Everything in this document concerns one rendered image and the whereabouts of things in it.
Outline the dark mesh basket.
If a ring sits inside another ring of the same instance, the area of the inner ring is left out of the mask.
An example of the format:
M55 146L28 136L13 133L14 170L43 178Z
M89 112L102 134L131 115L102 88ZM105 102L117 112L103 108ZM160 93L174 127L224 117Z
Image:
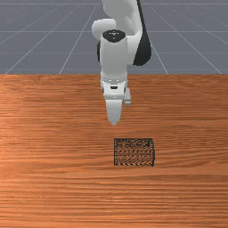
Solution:
M154 141L151 138L115 138L115 166L153 167L155 162Z

